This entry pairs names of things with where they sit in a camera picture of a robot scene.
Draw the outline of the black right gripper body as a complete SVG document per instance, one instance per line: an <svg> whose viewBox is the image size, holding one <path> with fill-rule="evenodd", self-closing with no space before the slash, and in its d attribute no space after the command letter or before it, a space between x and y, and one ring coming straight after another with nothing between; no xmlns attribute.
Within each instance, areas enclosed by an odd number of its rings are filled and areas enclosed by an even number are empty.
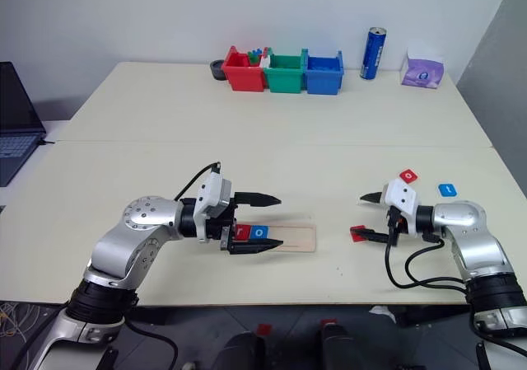
<svg viewBox="0 0 527 370"><path fill-rule="evenodd" d="M417 207L414 206L409 212L401 211L394 205L390 205L387 212L388 218L388 245L397 246L399 235L406 234L410 237L417 236Z"/></svg>

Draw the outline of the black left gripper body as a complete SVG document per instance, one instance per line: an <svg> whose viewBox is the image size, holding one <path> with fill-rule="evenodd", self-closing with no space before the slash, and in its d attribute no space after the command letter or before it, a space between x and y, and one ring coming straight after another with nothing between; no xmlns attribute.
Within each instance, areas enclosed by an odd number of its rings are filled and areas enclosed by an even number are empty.
<svg viewBox="0 0 527 370"><path fill-rule="evenodd" d="M206 238L219 241L222 251L234 251L236 248L236 209L236 198L231 197L228 204L219 204L208 212Z"/></svg>

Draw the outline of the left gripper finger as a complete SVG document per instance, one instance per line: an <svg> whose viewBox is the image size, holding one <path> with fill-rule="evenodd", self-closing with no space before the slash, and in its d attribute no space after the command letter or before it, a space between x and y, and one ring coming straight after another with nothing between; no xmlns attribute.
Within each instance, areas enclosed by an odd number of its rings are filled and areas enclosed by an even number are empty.
<svg viewBox="0 0 527 370"><path fill-rule="evenodd" d="M254 239L248 241L232 241L227 245L230 255L250 255L264 251L270 251L283 244L281 240L274 239Z"/></svg>
<svg viewBox="0 0 527 370"><path fill-rule="evenodd" d="M235 192L234 201L236 205L246 204L250 207L268 207L282 203L280 199L270 194L256 192Z"/></svg>

